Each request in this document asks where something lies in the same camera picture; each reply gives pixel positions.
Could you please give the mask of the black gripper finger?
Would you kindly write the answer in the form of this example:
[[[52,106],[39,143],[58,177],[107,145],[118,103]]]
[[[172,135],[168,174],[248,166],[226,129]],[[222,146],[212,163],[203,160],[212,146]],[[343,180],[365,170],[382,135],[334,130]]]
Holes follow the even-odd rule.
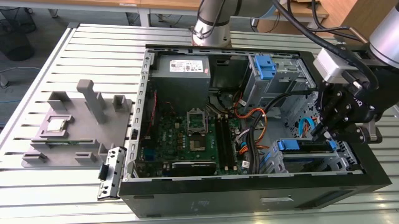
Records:
[[[329,130],[327,133],[335,141],[351,143],[379,144],[383,136],[374,122],[363,123],[362,126],[351,125],[346,128]]]
[[[346,91],[343,84],[329,84],[321,88],[315,103],[319,112],[319,124],[311,131],[312,141],[319,141],[326,132],[334,132],[337,124],[347,112],[343,105]]]

